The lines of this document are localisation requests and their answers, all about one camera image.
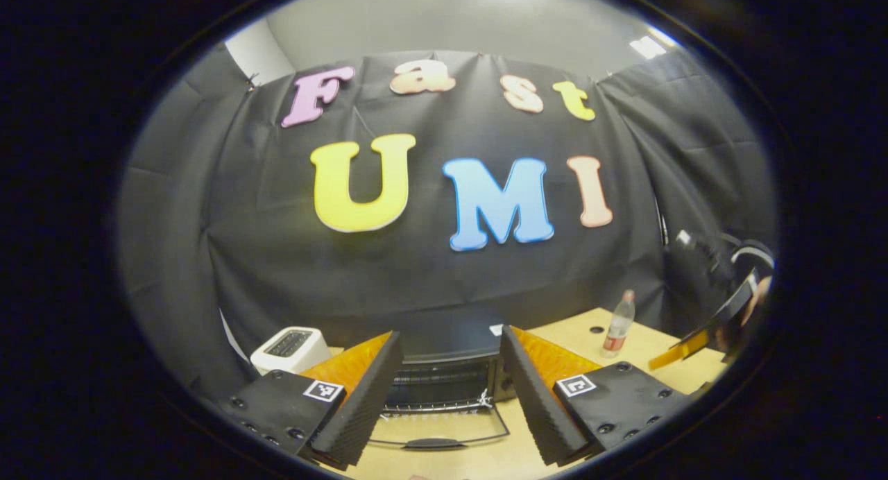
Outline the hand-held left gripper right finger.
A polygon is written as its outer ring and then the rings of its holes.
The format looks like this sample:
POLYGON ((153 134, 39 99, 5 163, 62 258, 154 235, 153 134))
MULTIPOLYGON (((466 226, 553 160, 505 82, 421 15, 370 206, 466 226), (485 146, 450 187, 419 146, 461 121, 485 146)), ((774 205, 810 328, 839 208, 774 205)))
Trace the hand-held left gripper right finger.
POLYGON ((514 326, 502 328, 499 353, 546 465, 621 447, 689 402, 632 363, 600 366, 514 326))

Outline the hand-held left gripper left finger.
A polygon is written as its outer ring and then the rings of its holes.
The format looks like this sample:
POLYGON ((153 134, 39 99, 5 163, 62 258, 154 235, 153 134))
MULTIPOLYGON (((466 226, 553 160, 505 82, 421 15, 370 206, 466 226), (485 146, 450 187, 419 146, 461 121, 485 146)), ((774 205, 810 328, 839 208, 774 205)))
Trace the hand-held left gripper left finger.
POLYGON ((282 454, 347 468, 359 458, 402 366, 389 331, 293 375, 270 370, 219 401, 229 420, 282 454))

